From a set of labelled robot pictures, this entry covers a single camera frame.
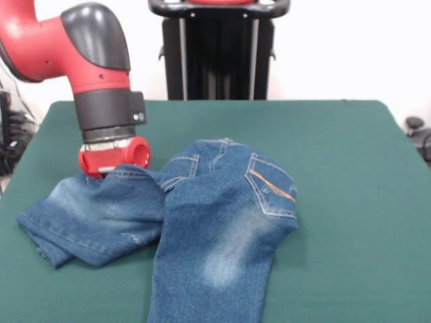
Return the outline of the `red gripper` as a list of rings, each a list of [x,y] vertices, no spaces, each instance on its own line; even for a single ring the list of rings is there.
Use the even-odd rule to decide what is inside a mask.
[[[148,167],[150,145],[143,137],[85,144],[79,150],[78,161],[86,175],[101,178],[121,164]]]

